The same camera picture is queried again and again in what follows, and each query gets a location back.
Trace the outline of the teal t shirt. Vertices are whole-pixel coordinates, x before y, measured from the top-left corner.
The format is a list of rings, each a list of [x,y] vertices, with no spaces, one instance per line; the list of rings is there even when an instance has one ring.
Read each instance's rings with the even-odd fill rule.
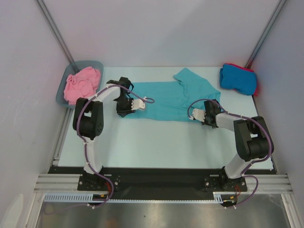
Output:
[[[149,97],[155,100],[147,104],[143,111],[128,114],[128,119],[152,119],[157,121],[187,122],[187,110],[194,108],[204,110],[203,101],[193,104],[199,99],[216,99],[220,101],[220,91],[201,76],[182,69],[169,82],[138,82],[134,83],[133,92],[140,97]]]

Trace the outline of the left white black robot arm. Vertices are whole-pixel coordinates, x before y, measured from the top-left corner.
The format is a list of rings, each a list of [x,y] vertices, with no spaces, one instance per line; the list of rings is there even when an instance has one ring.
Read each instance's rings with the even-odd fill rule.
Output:
[[[105,112],[109,109],[120,117],[133,114],[134,99],[130,97],[133,88],[128,78],[121,77],[118,81],[109,80],[105,88],[89,98],[79,98],[76,102],[73,129],[83,141],[84,173],[90,176],[88,184],[95,190],[101,189],[105,184],[105,178],[98,174],[103,164],[94,149],[96,137],[105,130]]]

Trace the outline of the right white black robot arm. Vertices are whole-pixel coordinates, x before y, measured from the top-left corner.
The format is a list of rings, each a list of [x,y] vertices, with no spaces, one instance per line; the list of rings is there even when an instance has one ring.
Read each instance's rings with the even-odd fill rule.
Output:
[[[220,187],[231,190],[236,185],[236,179],[253,164],[268,160],[274,151],[274,144],[263,117],[249,118],[230,113],[217,100],[205,99],[204,106],[203,125],[230,130],[235,136],[237,154],[224,167],[225,175],[219,178]]]

